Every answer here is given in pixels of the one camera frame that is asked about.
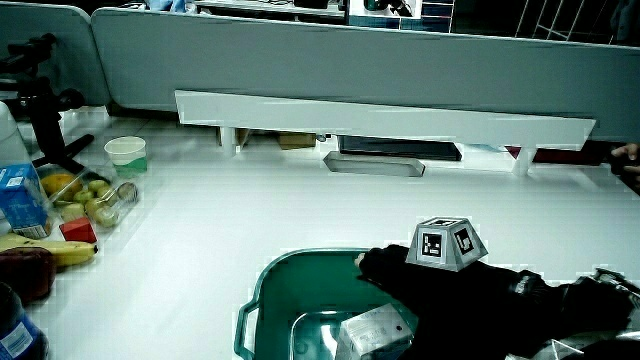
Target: teal plastic basin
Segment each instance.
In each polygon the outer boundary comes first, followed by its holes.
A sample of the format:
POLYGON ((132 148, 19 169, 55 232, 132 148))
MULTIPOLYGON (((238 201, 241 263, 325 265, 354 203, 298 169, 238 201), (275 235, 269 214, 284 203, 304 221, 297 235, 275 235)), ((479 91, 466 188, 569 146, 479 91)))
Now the teal plastic basin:
POLYGON ((415 332, 417 318, 377 287, 358 280, 353 261, 368 249, 287 253, 260 275, 240 308, 234 351, 245 360, 334 360, 343 320, 392 303, 415 332), (255 352, 245 346, 247 317, 258 310, 255 352))

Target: paper cup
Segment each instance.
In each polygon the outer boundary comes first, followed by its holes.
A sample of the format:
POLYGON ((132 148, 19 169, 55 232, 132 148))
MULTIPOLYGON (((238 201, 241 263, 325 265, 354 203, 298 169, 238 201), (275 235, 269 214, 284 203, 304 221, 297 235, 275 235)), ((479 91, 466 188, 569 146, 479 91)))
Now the paper cup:
POLYGON ((125 136, 109 141, 104 150, 109 154, 118 176, 130 179, 147 171, 147 143, 135 136, 125 136))

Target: red cube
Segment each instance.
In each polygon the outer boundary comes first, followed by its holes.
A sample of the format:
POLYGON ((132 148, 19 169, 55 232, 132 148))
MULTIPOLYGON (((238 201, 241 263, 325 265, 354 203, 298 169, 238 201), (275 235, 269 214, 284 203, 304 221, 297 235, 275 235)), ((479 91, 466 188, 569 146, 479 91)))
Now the red cube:
POLYGON ((91 222, 86 216, 60 225, 60 231, 67 241, 83 241, 87 243, 97 241, 91 222))

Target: gray partition wall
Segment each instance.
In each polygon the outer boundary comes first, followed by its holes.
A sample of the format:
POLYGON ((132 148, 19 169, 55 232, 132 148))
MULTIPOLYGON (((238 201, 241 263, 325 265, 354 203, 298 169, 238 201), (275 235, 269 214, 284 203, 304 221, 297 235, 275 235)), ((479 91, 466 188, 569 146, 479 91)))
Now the gray partition wall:
POLYGON ((588 117, 592 139, 640 141, 637 48, 108 8, 91 24, 123 107, 204 90, 588 117))
POLYGON ((82 93, 87 105, 105 105, 111 97, 90 20, 73 6, 0 1, 0 58, 9 56, 10 43, 22 44, 51 33, 56 44, 37 75, 48 77, 56 94, 73 88, 82 93))

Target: black fabric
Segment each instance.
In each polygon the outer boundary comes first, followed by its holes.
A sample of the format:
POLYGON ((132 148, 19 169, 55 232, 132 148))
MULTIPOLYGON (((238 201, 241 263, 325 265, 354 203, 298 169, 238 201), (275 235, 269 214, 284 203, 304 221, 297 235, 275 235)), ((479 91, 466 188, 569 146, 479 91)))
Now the black fabric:
POLYGON ((360 262, 362 280, 418 316, 413 344, 402 360, 531 357, 549 339, 621 330, 628 323, 630 302, 584 278, 550 287, 530 271, 480 261, 452 272, 407 264, 408 250, 374 248, 360 262))
POLYGON ((640 359, 640 341, 611 339, 599 341, 581 350, 583 355, 573 354, 565 360, 619 360, 640 359))

